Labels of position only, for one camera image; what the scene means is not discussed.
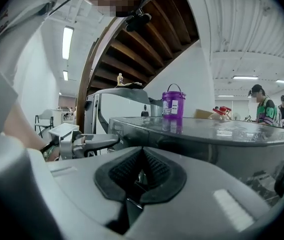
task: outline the small figurine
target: small figurine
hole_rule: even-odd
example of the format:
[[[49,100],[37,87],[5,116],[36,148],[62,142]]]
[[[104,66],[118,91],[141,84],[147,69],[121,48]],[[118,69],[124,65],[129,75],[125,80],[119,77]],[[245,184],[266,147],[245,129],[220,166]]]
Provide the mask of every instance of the small figurine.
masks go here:
[[[122,76],[122,73],[118,74],[118,77],[117,77],[117,85],[118,86],[123,86],[123,76]]]

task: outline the staircase underside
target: staircase underside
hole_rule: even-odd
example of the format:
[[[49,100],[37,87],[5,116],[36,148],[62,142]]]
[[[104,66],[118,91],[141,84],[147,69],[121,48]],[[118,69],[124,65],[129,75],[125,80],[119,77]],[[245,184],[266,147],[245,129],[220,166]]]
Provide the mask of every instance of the staircase underside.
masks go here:
[[[116,87],[119,73],[125,84],[146,86],[199,39],[187,0],[150,0],[142,10],[151,21],[134,32],[127,32],[125,24],[120,27],[91,73],[87,95]]]

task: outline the fluorescent light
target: fluorescent light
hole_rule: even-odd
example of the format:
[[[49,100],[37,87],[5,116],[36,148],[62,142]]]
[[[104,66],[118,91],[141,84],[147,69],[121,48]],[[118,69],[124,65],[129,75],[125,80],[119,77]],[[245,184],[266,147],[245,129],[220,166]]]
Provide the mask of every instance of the fluorescent light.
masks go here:
[[[68,81],[68,75],[67,75],[67,71],[63,70],[63,76],[64,76],[64,80]]]
[[[70,55],[70,47],[72,41],[74,28],[66,26],[63,32],[63,46],[62,46],[62,57],[63,59],[68,60]]]
[[[277,80],[277,83],[284,84],[284,80]]]
[[[234,76],[233,79],[257,80],[258,76]]]

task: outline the ceiling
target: ceiling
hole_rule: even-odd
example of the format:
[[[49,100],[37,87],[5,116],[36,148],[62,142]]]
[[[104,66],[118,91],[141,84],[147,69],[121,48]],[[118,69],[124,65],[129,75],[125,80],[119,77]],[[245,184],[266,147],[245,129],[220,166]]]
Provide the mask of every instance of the ceiling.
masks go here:
[[[210,37],[206,46],[216,95],[245,99],[254,84],[261,84],[267,94],[284,89],[275,83],[284,80],[284,12],[275,0],[202,0],[197,4],[201,8],[190,2],[201,42],[206,42],[202,37]],[[207,11],[209,27],[201,28],[205,19],[197,17],[199,9]],[[83,0],[72,0],[44,23],[44,44],[58,71],[63,95],[77,95],[87,54],[111,20]],[[61,52],[65,26],[75,28],[69,60],[62,59]],[[63,80],[63,70],[68,70],[69,81]],[[233,76],[258,76],[259,80],[233,80]]]
[[[284,11],[275,0],[205,0],[215,95],[246,98],[254,84],[284,89]],[[233,80],[258,76],[259,80]]]
[[[58,0],[56,7],[66,0]],[[46,20],[41,28],[49,62],[59,77],[60,92],[75,97],[89,50],[112,17],[105,17],[84,0],[71,0]],[[62,58],[64,27],[74,28],[69,60]],[[64,81],[63,70],[68,71]]]

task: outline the wooden stair step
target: wooden stair step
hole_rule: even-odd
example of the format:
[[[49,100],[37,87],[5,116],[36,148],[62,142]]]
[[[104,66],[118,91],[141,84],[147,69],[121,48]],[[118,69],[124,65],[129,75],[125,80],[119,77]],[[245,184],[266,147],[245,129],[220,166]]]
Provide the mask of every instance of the wooden stair step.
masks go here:
[[[121,72],[127,73],[130,76],[139,79],[142,83],[148,83],[147,76],[109,55],[105,55],[102,58],[102,62],[119,69]]]
[[[114,40],[111,44],[111,47],[137,62],[147,71],[148,74],[155,75],[155,69],[151,65],[149,65],[144,59],[142,59],[140,55],[137,55],[134,51],[132,51],[121,42]]]
[[[162,5],[163,11],[166,13],[169,21],[176,30],[176,34],[182,44],[189,44],[191,42],[187,27],[184,20],[178,11],[173,0],[156,0],[158,4]]]
[[[170,60],[173,57],[168,44],[151,22],[144,25],[138,32],[158,52],[163,60]]]
[[[191,39],[197,38],[197,27],[194,20],[194,16],[192,13],[192,10],[187,2],[187,0],[173,0],[178,11],[180,12],[183,21],[185,23],[185,26],[187,28],[187,31],[191,37]]]
[[[99,89],[109,89],[109,88],[115,88],[117,84],[109,84],[107,82],[103,82],[101,80],[93,79],[93,82],[91,84],[91,87],[93,88],[99,88]]]
[[[148,4],[144,5],[143,11],[152,16],[151,23],[158,30],[160,35],[167,42],[168,46],[173,52],[180,51],[182,49],[181,42],[173,28],[171,22],[167,18],[160,5],[152,0]]]
[[[150,44],[145,39],[143,39],[142,36],[140,36],[137,32],[128,32],[123,29],[122,33],[124,40],[130,42],[133,46],[135,46],[135,49],[139,49],[139,51],[142,51],[143,54],[146,57],[149,57],[157,67],[160,68],[164,66],[163,59],[154,50],[154,48],[151,47]]]

